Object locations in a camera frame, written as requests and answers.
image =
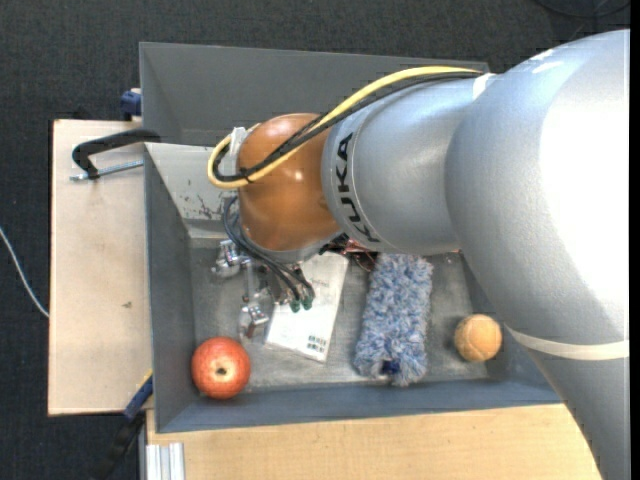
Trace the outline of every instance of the mop pad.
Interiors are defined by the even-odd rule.
[[[407,386],[426,374],[432,272],[421,256],[378,255],[353,363],[361,375]]]

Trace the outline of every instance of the wooden table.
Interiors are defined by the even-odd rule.
[[[54,126],[51,416],[121,411],[151,366],[142,171],[68,179],[79,171],[75,144],[132,126]],[[136,154],[99,159],[110,165]],[[184,443],[188,480],[600,478],[563,405],[178,434],[157,434],[148,416],[148,443]]]

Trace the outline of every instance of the tennis ball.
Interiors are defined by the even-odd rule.
[[[502,345],[500,324],[487,315],[471,315],[456,327],[454,343],[458,353],[474,363],[493,358]]]

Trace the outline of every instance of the dark gray carpet floor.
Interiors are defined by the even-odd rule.
[[[624,2],[545,1],[578,15]],[[0,225],[46,304],[48,122],[79,107],[120,119],[120,94],[139,84],[140,41],[474,59],[500,72],[623,26],[629,8],[576,18],[532,0],[0,0]],[[0,245],[0,479],[87,478],[119,425],[48,418],[47,353],[48,323]],[[136,462],[113,478],[135,478]]]

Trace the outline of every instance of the apple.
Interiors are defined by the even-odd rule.
[[[216,400],[236,396],[247,385],[250,375],[249,354],[240,343],[226,336],[209,338],[191,357],[194,384]]]

